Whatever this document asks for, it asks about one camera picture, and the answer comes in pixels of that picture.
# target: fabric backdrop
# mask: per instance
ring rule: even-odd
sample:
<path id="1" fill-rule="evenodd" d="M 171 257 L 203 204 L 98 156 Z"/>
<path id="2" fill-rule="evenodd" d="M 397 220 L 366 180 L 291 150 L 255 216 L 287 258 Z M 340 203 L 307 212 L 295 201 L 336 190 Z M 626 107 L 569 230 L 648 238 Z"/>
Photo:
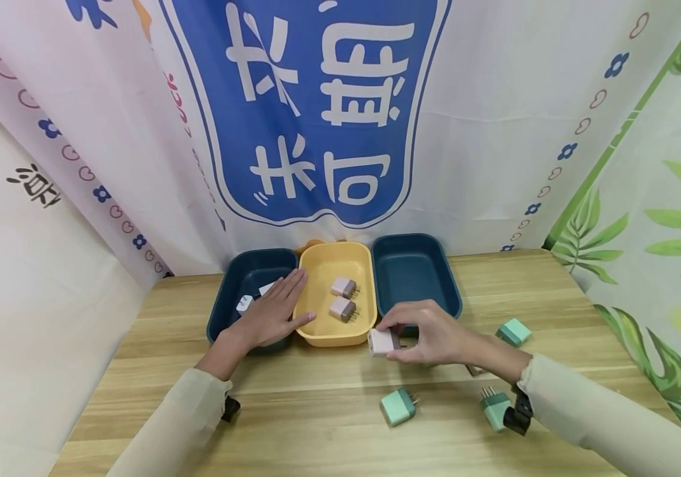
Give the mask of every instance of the fabric backdrop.
<path id="1" fill-rule="evenodd" d="M 681 420 L 681 45 L 666 71 L 548 245 Z"/>
<path id="2" fill-rule="evenodd" d="M 681 211 L 680 43 L 674 0 L 0 0 L 0 476 L 46 473 L 142 290 L 313 239 L 549 238 L 681 416 L 681 258 L 647 244 L 681 238 L 647 212 Z"/>
<path id="3" fill-rule="evenodd" d="M 144 284 L 536 247 L 680 39 L 673 0 L 0 0 L 0 121 Z"/>

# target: hand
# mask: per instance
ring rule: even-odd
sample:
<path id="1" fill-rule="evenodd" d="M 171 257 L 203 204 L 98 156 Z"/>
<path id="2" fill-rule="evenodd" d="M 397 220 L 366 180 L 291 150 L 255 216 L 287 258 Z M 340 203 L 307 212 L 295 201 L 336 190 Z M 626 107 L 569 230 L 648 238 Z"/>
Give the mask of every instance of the hand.
<path id="1" fill-rule="evenodd" d="M 230 326 L 230 339 L 242 341 L 246 346 L 273 345 L 316 318 L 316 313 L 304 313 L 290 320 L 297 298 L 306 286 L 309 276 L 305 270 L 294 270 L 280 278 L 269 291 L 256 301 Z"/>
<path id="2" fill-rule="evenodd" d="M 419 328 L 417 345 L 407 350 L 391 351 L 386 356 L 389 360 L 467 364 L 471 361 L 471 344 L 480 340 L 480 335 L 457 323 L 433 300 L 397 303 L 376 328 L 379 331 L 393 328 L 395 333 L 400 333 L 405 325 L 417 325 Z"/>
<path id="3" fill-rule="evenodd" d="M 234 325 L 220 333 L 195 367 L 221 381 L 229 381 L 237 364 L 252 348 L 272 345 L 314 320 L 315 313 L 304 313 L 290 320 L 297 297 L 305 286 L 304 270 L 294 270 L 284 280 L 277 280 L 264 296 L 251 303 Z"/>
<path id="4" fill-rule="evenodd" d="M 386 356 L 400 362 L 473 365 L 515 384 L 531 361 L 531 355 L 516 350 L 496 337 L 481 335 L 457 323 L 435 301 L 397 303 L 380 321 L 377 330 L 392 328 L 400 333 L 404 325 L 417 325 L 420 337 L 415 347 L 395 350 Z"/>

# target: wooden tabletop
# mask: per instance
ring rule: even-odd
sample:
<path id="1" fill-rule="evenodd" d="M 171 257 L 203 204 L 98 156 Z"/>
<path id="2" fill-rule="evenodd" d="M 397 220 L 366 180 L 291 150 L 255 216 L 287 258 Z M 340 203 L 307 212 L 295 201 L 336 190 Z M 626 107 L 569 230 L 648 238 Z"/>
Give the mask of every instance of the wooden tabletop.
<path id="1" fill-rule="evenodd" d="M 492 333 L 519 317 L 541 352 L 677 422 L 576 282 L 545 250 L 450 259 L 460 322 Z M 177 378 L 199 360 L 221 276 L 166 278 L 134 325 L 60 453 L 51 476 L 104 476 Z M 294 337 L 279 355 L 248 357 L 231 395 L 242 404 L 190 462 L 194 476 L 615 476 L 593 452 L 534 422 L 526 437 L 495 433 L 481 387 L 509 387 L 463 366 L 402 366 L 366 346 L 313 348 Z M 386 425 L 380 398 L 406 385 L 421 402 Z"/>

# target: dark blue tray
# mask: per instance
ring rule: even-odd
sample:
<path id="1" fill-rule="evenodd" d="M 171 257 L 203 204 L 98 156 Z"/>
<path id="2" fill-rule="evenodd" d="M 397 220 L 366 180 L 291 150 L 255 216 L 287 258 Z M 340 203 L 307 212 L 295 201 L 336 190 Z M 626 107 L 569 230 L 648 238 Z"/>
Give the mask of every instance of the dark blue tray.
<path id="1" fill-rule="evenodd" d="M 460 316 L 462 298 L 441 244 L 430 235 L 386 235 L 372 243 L 372 269 L 378 311 L 385 315 L 400 301 L 431 298 L 453 317 Z M 407 326 L 402 336 L 417 336 Z"/>
<path id="2" fill-rule="evenodd" d="M 288 249 L 251 250 L 243 252 L 229 263 L 221 281 L 219 294 L 211 310 L 206 335 L 213 343 L 221 331 L 237 321 L 240 313 L 235 309 L 243 295 L 256 297 L 258 288 L 279 277 L 286 277 L 297 267 L 297 255 Z M 290 343 L 290 336 L 269 346 L 260 346 L 251 355 L 270 354 L 283 350 Z"/>

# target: white sleeve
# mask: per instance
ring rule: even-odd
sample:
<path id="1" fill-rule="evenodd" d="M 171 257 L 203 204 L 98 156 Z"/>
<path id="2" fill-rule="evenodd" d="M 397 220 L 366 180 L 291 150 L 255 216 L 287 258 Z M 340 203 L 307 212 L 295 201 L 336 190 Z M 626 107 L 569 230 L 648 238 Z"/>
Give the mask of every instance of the white sleeve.
<path id="1" fill-rule="evenodd" d="M 222 382 L 204 371 L 185 371 L 108 477 L 175 476 L 190 451 L 202 447 L 211 437 L 224 414 L 231 387 L 231 382 Z"/>
<path id="2" fill-rule="evenodd" d="M 681 476 L 681 428 L 638 403 L 536 354 L 518 388 L 533 415 L 628 476 Z"/>

